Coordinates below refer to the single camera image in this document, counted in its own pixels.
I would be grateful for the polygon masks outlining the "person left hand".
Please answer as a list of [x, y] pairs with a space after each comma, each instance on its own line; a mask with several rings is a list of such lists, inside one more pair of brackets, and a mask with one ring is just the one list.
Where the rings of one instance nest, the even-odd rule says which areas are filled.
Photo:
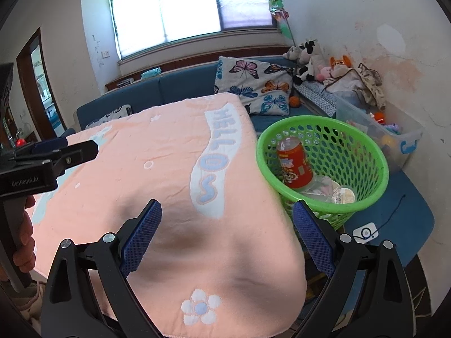
[[30, 272], [36, 261], [36, 255], [34, 254], [35, 240], [33, 238], [33, 225], [28, 215], [27, 210], [35, 205], [34, 196], [28, 196], [25, 203], [24, 219], [21, 223], [19, 239], [21, 241], [21, 247], [15, 252], [13, 261], [15, 265], [23, 272]]

